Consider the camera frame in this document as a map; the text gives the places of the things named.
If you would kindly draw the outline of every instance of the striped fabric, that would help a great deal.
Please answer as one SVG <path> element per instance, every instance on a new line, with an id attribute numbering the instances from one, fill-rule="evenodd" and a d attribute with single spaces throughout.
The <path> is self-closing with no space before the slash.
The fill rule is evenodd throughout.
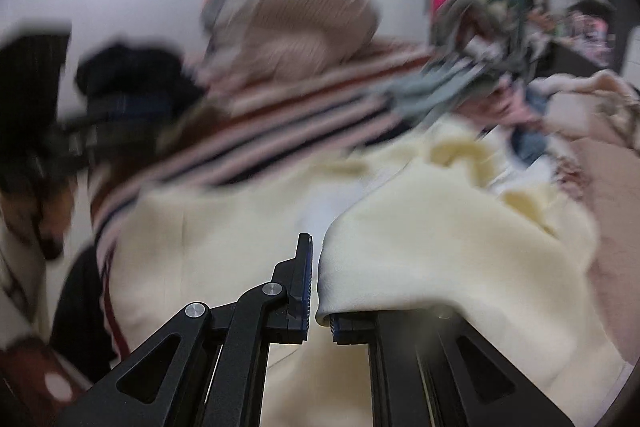
<path id="1" fill-rule="evenodd" d="M 390 111 L 385 98 L 363 94 L 363 88 L 393 74 L 415 70 L 426 51 L 392 52 L 350 70 L 349 78 L 332 77 L 318 89 L 254 108 L 208 128 L 186 131 L 181 149 L 148 166 L 112 168 L 95 193 L 92 218 L 98 269 L 104 285 L 103 309 L 114 347 L 129 350 L 111 309 L 109 273 L 118 234 L 145 186 L 214 187 L 270 176 L 317 152 L 349 150 L 393 139 L 409 129 Z M 373 63 L 381 65 L 371 73 Z"/>

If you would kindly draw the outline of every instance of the fleece blanket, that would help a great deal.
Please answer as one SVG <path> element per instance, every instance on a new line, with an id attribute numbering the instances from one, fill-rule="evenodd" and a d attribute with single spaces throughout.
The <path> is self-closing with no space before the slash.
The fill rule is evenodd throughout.
<path id="1" fill-rule="evenodd" d="M 462 305 L 481 333 L 577 426 L 594 425 L 590 421 L 623 364 L 592 312 L 584 282 L 597 244 L 593 221 L 578 203 L 548 185 L 505 190 L 500 200 L 490 195 L 484 187 L 498 174 L 499 154 L 471 137 L 468 130 L 449 122 L 366 152 L 317 155 L 269 182 L 209 192 L 151 190 L 124 224 L 110 268 L 111 304 L 128 346 L 139 346 L 190 301 L 223 305 L 268 280 L 274 264 L 292 257 L 300 232 L 315 237 L 317 266 L 324 233 L 342 214 L 325 241 L 319 275 L 314 270 L 312 312 L 319 309 L 321 322 L 337 311 L 402 302 L 408 306 L 402 296 L 413 291 L 419 297 L 416 288 L 427 293 L 438 279 L 449 278 L 452 288 L 459 289 L 463 281 L 473 279 L 460 263 L 471 261 L 478 280 L 470 295 L 445 293 L 442 284 L 433 292 Z M 407 216 L 390 206 L 386 217 L 400 230 L 414 233 L 413 240 L 386 248 L 386 255 L 374 250 L 369 269 L 360 266 L 363 273 L 374 282 L 380 276 L 376 270 L 386 266 L 392 283 L 383 295 L 370 292 L 370 299 L 358 299 L 366 281 L 358 280 L 353 289 L 345 287 L 332 269 L 340 266 L 337 253 L 344 254 L 345 270 L 358 264 L 363 259 L 358 228 L 365 226 L 362 212 L 370 208 L 372 225 L 380 225 L 380 201 L 396 204 L 390 194 L 396 188 L 405 193 L 409 186 L 416 196 L 408 198 L 406 209 L 418 212 Z M 427 192 L 437 196 L 433 203 L 416 201 Z M 420 214 L 425 206 L 447 198 L 451 202 L 443 204 L 442 216 L 433 210 Z M 451 215 L 454 207 L 460 219 Z M 463 227 L 474 219 L 476 226 L 465 238 Z M 420 233 L 415 235 L 417 223 Z M 422 248 L 436 226 L 441 227 L 434 232 L 440 245 L 458 242 L 451 261 L 458 270 L 442 259 L 430 261 L 431 249 Z M 372 233 L 381 247 L 394 238 L 393 230 L 382 225 Z M 486 243 L 479 246 L 479 239 Z M 415 271 L 424 276 L 421 285 L 407 262 L 411 248 L 420 249 L 425 258 Z M 427 266 L 441 270 L 442 277 L 425 275 Z M 335 285 L 330 284 L 333 277 Z M 426 295 L 410 305 L 428 300 Z M 529 321 L 517 317 L 524 311 Z M 557 350 L 544 339 L 545 333 L 558 344 Z M 262 425 L 368 427 L 369 389 L 366 348 L 335 346 L 328 328 L 313 324 L 303 346 L 272 346 Z"/>

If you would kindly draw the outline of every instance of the brown fabric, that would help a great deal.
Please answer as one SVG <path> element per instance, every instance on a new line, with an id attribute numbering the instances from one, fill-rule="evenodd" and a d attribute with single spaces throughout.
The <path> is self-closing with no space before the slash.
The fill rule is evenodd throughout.
<path id="1" fill-rule="evenodd" d="M 36 427 L 53 425 L 58 413 L 83 393 L 52 350 L 34 337 L 0 350 L 0 378 L 26 407 Z M 56 394 L 54 388 L 60 383 L 62 391 Z"/>
<path id="2" fill-rule="evenodd" d="M 377 28 L 371 0 L 259 0 L 231 70 L 247 82 L 302 80 L 353 57 Z"/>
<path id="3" fill-rule="evenodd" d="M 612 340 L 623 358 L 640 356 L 640 158 L 626 148 L 574 142 L 591 183 L 586 192 L 601 244 L 589 278 Z"/>

